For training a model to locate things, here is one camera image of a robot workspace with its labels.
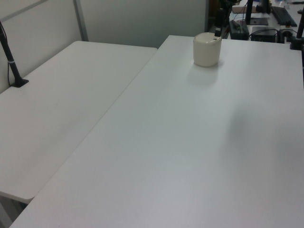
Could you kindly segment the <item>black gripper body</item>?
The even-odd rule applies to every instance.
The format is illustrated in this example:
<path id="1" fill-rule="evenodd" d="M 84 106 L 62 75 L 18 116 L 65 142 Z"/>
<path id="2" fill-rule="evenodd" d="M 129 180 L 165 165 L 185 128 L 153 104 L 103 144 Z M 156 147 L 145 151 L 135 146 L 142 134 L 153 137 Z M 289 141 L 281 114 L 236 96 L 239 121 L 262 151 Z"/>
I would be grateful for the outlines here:
<path id="1" fill-rule="evenodd" d="M 218 9 L 216 13 L 216 27 L 222 27 L 224 21 L 224 10 Z"/>

